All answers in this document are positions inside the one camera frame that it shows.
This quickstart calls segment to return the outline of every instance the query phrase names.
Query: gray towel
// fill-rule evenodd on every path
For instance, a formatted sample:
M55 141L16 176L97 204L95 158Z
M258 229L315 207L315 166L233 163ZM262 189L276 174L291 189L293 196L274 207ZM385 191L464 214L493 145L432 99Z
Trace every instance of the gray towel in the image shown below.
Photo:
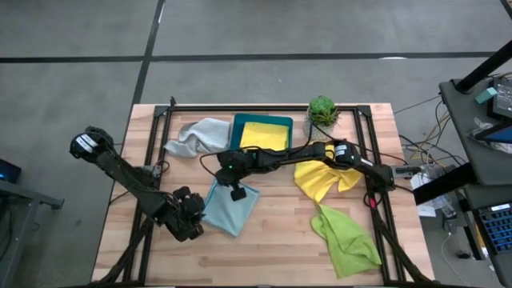
M179 131L178 140L164 146L172 155L193 158L198 152L214 153L227 150L230 123L213 118L186 124Z

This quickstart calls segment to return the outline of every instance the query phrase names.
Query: wooden table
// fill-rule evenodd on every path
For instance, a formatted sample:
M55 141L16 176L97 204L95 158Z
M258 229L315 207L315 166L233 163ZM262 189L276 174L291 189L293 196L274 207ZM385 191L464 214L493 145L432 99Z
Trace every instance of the wooden table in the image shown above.
M403 157L397 127L390 104L370 104L380 151ZM136 105L133 108L122 156L132 165L143 164L150 133L154 105ZM190 122L205 117L232 121L233 112L173 112L170 139L176 139L179 129ZM288 116L294 120L293 144L303 145L306 137L302 132L303 112L268 113ZM154 157L163 125L159 126ZM332 135L357 143L354 116L341 113ZM365 129L366 145L370 140ZM193 192L206 197L213 177L199 165L198 158L166 156L170 169L162 176L161 190L172 192L188 186ZM211 169L218 168L216 157L205 158ZM382 156L388 165L401 165L399 160ZM165 227L154 230L148 265L147 285L378 285L382 284L380 270L336 279L326 243L310 227L316 215L313 201L295 185L294 166L284 166L264 175L251 175L243 183L260 190L251 216L238 238L203 225L203 236L186 242L178 242ZM398 181L408 186L408 181ZM364 181L355 188L339 193L331 191L322 201L349 215L373 235L369 209L363 205L366 192ZM114 186L112 198L126 189ZM395 190L390 193L398 240L411 260L429 278L434 278L425 244L414 197L410 192ZM93 280L104 276L126 248L134 216L135 198L128 194L117 200L108 210L102 240L94 267ZM391 249L387 246L388 263L395 275ZM138 257L134 264L134 276L138 271Z

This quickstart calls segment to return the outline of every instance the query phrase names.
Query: gray floor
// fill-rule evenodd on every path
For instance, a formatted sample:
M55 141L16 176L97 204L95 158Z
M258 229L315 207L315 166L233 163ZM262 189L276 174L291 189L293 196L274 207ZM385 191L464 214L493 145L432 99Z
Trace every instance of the gray floor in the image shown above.
M0 0L0 58L143 55L156 4ZM512 36L498 0L168 0L160 24L155 55L492 51ZM438 99L409 107L482 61L159 62L150 65L141 102L168 102L171 95L181 103L307 102L319 94L390 102L399 132L418 141L435 124ZM0 64L0 158L23 168L24 186L66 199L60 211L41 210L15 287L90 279L112 181L72 158L68 145L88 125L122 140L140 67ZM466 157L451 124L439 145ZM440 221L422 220L436 279L462 284L442 259ZM460 249L467 249L462 231L446 245L460 275L474 286L497 287L489 263L456 259Z

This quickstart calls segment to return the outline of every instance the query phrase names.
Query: light blue cloth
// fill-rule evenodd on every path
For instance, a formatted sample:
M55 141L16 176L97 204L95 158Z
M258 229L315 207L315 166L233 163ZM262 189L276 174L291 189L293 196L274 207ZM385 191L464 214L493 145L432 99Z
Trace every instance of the light blue cloth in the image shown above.
M257 190L243 184L240 187L245 188L247 197L233 201L231 186L221 186L215 180L206 198L203 212L206 216L202 220L237 237L259 198Z

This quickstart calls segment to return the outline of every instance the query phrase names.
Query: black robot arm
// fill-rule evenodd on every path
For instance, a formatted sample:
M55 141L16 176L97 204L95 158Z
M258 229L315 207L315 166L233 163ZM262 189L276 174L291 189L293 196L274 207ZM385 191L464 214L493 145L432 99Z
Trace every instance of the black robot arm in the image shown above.
M215 177L219 184L233 187L231 197L236 201L245 197L245 191L239 187L240 179L251 174L269 173L283 165L316 160L333 169L355 169L363 173L374 191L383 193L394 189L393 171L389 166L375 165L362 158L351 142L339 140L331 143L334 150L330 151L326 151L323 142L279 151L257 147L224 151L217 154L221 169Z
M70 144L75 158L95 164L113 180L123 185L138 200L142 212L158 226L165 225L183 242L202 234L200 224L204 201L184 186L172 194L156 188L154 169L133 167L115 151L112 137L104 130L87 127Z

